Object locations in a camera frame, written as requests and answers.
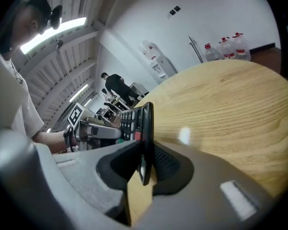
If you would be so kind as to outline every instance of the water bottle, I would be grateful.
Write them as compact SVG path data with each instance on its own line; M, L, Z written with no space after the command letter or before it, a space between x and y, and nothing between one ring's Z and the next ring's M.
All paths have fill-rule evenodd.
M225 59L237 59L233 42L227 40L224 37L222 38L220 50Z
M210 46L210 44L205 45L205 56L207 61L213 61L220 59L220 53Z
M243 33L236 33L233 38L235 43L235 49L237 52L237 59L250 61L251 54L247 42L243 37Z

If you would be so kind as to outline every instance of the wood grain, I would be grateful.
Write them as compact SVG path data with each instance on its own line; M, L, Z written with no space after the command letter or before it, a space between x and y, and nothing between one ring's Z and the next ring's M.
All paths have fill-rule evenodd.
M157 141L187 143L248 174L272 196L288 186L288 81L252 62L219 60L189 68L160 84L138 106L154 104ZM180 133L190 137L180 139ZM128 183L132 221L152 202L155 174Z

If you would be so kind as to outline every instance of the man in black clothing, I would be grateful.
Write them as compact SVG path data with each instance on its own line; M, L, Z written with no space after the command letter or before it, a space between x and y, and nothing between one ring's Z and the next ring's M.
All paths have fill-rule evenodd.
M133 97L134 99L141 100L142 97L135 93L129 86L124 83L124 79L117 75L113 74L109 76L107 73L101 74L101 78L106 80L106 89L109 93L114 96L113 91L117 93L126 103L128 106L132 106L132 101L130 100L129 96Z

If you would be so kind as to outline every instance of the fluorescent light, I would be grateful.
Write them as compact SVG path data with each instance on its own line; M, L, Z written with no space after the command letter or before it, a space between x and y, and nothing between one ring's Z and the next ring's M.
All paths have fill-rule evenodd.
M87 103L84 104L84 106L86 106L92 99L89 99Z
M80 89L80 90L77 92L77 94L75 94L75 95L69 100L69 102L72 102L72 101L74 100L74 98L76 98L76 97L78 96L78 94L80 94L81 91L84 90L86 87L87 87L87 84L86 84L82 89Z
M43 41L45 41L46 39L64 32L68 29L80 26L80 25L84 25L86 21L86 17L82 17L82 18L78 18L75 20L71 20L71 21L67 21L62 23L57 30L53 30L53 28L49 28L48 30L46 30L42 35L37 35L35 38L33 38L30 42L22 45L20 47L21 51L26 54L28 53L32 48L36 47L37 45L39 45L40 43L42 43Z

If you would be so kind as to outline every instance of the black device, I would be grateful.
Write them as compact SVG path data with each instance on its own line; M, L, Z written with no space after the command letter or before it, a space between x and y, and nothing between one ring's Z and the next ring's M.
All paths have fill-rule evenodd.
M176 12L175 12L174 10L171 10L169 13L170 13L171 15L176 14Z
M141 162L137 171L143 185L147 185L154 156L154 108L151 102L124 111L120 115L121 138L141 142Z
M180 10L180 7L178 7L178 6L176 6L175 8L174 8L174 10L176 10L177 12Z

